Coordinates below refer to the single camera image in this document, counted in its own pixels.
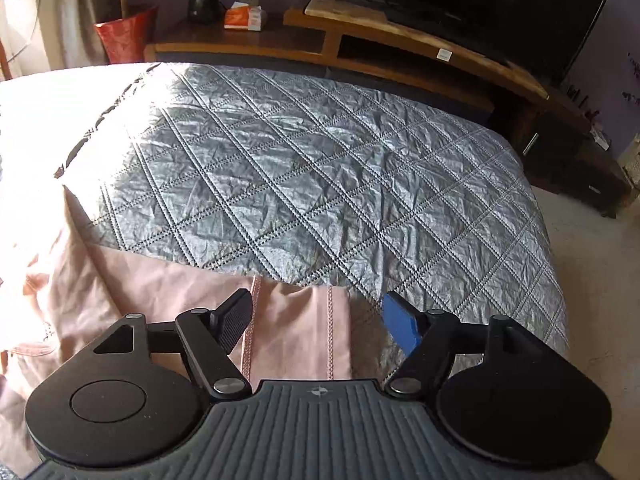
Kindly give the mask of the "pink garment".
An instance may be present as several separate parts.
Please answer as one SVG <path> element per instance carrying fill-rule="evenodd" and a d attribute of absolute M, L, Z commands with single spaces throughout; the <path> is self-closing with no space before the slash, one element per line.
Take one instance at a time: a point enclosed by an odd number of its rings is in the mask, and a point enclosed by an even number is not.
<path fill-rule="evenodd" d="M 1 198 L 1 463 L 14 474 L 40 463 L 25 425 L 30 394 L 130 313 L 170 322 L 244 288 L 253 318 L 231 359 L 252 385 L 352 374 L 344 288 L 217 273 L 88 242 L 81 208 L 61 185 L 32 199 L 10 191 Z"/>

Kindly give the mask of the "silver quilted mat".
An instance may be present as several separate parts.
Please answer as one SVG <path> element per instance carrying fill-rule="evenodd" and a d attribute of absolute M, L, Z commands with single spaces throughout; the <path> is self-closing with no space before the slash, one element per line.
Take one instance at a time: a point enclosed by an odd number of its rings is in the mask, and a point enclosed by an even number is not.
<path fill-rule="evenodd" d="M 1 213 L 43 184 L 81 235 L 197 268 L 344 286 L 352 370 L 401 352 L 382 298 L 514 318 L 568 349 L 544 218 L 497 133 L 393 93 L 190 63 L 75 68 L 1 86 Z"/>

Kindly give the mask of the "wooden tv stand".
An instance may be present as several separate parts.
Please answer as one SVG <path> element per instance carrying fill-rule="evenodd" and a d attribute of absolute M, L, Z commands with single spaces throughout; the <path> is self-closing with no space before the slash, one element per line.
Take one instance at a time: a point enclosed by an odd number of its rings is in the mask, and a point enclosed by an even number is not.
<path fill-rule="evenodd" d="M 638 188 L 593 140 L 574 96 L 514 63 L 496 62 L 346 1 L 302 0 L 259 32 L 182 21 L 144 49 L 145 61 L 226 63 L 341 80 L 424 102 L 509 141 L 534 185 L 613 218 Z"/>

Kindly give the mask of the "red plant pot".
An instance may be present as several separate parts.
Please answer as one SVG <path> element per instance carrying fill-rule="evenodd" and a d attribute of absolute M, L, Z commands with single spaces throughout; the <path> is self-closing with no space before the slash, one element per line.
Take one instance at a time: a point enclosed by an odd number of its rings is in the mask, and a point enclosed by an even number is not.
<path fill-rule="evenodd" d="M 157 6 L 151 6 L 128 18 L 94 25 L 108 62 L 122 64 L 144 61 L 144 49 L 152 41 L 155 32 L 157 11 Z"/>

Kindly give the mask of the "orange tissue box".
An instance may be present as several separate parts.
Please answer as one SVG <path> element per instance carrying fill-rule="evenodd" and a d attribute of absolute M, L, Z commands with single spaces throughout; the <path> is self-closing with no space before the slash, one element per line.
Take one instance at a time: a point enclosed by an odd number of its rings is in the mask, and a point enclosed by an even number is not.
<path fill-rule="evenodd" d="M 268 21 L 261 6 L 235 1 L 224 14 L 224 29 L 260 32 Z"/>

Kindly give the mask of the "beige curtain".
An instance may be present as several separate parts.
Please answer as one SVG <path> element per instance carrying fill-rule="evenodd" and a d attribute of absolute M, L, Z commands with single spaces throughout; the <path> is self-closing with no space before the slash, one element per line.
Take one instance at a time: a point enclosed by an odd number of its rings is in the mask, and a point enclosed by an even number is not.
<path fill-rule="evenodd" d="M 120 0 L 41 0 L 40 32 L 50 69 L 106 64 L 96 25 L 121 16 Z"/>

